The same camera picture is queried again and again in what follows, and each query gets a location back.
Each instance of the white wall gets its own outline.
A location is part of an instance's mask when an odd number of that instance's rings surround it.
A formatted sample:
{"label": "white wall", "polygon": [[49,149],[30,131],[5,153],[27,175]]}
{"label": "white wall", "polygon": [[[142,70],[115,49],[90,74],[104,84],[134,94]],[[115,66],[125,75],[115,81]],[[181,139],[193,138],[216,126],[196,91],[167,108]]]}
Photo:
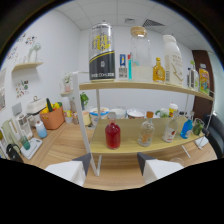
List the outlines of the white wall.
{"label": "white wall", "polygon": [[[12,72],[15,58],[3,63],[1,69],[6,68],[6,108],[0,111],[0,127],[5,120],[14,118],[12,106],[19,102],[26,114],[27,104],[33,101],[34,96],[49,98],[52,103],[61,101],[59,83],[64,73],[78,70],[80,30],[66,16],[52,10],[36,20],[25,32],[25,39],[34,35],[37,37],[35,42],[41,44],[38,58],[43,60],[43,64],[37,68]],[[14,45],[17,46],[19,58],[26,56],[31,47],[24,42]],[[17,99],[15,84],[26,79],[29,81],[29,94]]]}
{"label": "white wall", "polygon": [[[163,52],[163,36],[159,33],[149,31],[148,37],[151,41],[151,59],[153,65],[156,63],[156,57],[161,57],[161,64],[164,66],[164,52]],[[120,65],[120,54],[130,54],[130,27],[113,27],[115,39],[115,63],[116,63],[116,79],[118,78],[118,68]],[[190,61],[194,60],[192,51],[184,45],[177,43],[183,58],[184,67],[184,86],[186,86],[186,75],[188,67],[191,67]],[[79,71],[88,72],[88,49],[89,49],[89,30],[81,31],[80,45],[79,45]],[[79,82],[89,82],[88,74],[80,74]],[[94,90],[85,91],[89,96],[90,101],[86,107],[88,110],[91,107],[96,107],[96,94]],[[110,89],[100,90],[101,106],[109,109],[117,106],[125,106],[129,108],[140,108],[143,110],[156,111],[162,107],[168,108],[171,102],[178,105],[179,110],[185,110],[187,95],[183,93],[159,91],[159,90],[139,90],[139,89]],[[189,95],[187,112],[188,114],[193,108],[194,96]]]}
{"label": "white wall", "polygon": [[213,110],[218,114],[224,123],[224,104],[223,104],[223,86],[224,86],[224,71],[223,67],[217,58],[217,56],[211,52],[208,52],[208,56],[212,65],[213,77],[214,77],[214,89],[215,89],[215,101]]}

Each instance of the orange container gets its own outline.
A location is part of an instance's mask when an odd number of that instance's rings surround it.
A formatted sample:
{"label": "orange container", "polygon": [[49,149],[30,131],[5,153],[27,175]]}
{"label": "orange container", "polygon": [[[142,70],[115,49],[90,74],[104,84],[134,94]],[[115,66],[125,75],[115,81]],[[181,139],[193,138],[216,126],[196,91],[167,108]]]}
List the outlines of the orange container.
{"label": "orange container", "polygon": [[50,113],[42,114],[40,112],[40,117],[45,128],[50,130],[58,129],[65,122],[62,106]]}

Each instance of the glass jar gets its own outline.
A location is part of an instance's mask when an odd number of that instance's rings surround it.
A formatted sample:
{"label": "glass jar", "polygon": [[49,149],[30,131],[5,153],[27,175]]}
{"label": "glass jar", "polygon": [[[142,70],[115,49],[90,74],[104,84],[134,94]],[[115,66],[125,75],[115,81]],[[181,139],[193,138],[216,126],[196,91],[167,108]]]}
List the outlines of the glass jar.
{"label": "glass jar", "polygon": [[152,61],[150,56],[150,40],[144,27],[131,28],[131,69],[132,80],[136,82],[152,82]]}

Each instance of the green plant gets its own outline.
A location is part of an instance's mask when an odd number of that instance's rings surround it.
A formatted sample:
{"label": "green plant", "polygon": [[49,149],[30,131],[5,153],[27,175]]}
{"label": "green plant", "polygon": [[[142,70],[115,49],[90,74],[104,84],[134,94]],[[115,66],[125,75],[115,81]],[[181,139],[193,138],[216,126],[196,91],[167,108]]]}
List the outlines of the green plant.
{"label": "green plant", "polygon": [[83,102],[84,105],[86,106],[87,103],[89,102],[89,97],[88,97],[84,92],[82,92],[82,93],[80,94],[80,100],[81,100],[81,102]]}

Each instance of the white bowl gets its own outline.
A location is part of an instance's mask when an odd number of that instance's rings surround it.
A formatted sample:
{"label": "white bowl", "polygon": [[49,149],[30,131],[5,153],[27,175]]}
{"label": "white bowl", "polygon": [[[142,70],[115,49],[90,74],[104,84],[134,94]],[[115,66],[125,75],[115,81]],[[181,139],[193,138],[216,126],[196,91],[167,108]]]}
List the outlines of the white bowl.
{"label": "white bowl", "polygon": [[115,108],[110,110],[110,112],[116,113],[116,119],[124,119],[126,117],[126,110],[124,109]]}
{"label": "white bowl", "polygon": [[141,109],[131,108],[127,110],[128,118],[135,119],[135,118],[145,118],[146,112]]}

